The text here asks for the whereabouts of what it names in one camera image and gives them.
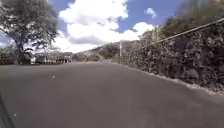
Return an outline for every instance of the sky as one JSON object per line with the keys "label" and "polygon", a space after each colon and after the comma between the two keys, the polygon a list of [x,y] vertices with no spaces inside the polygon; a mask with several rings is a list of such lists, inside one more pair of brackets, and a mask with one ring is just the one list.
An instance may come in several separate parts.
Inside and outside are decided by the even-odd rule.
{"label": "sky", "polygon": [[59,18],[54,46],[77,53],[138,36],[174,15],[183,0],[48,0]]}

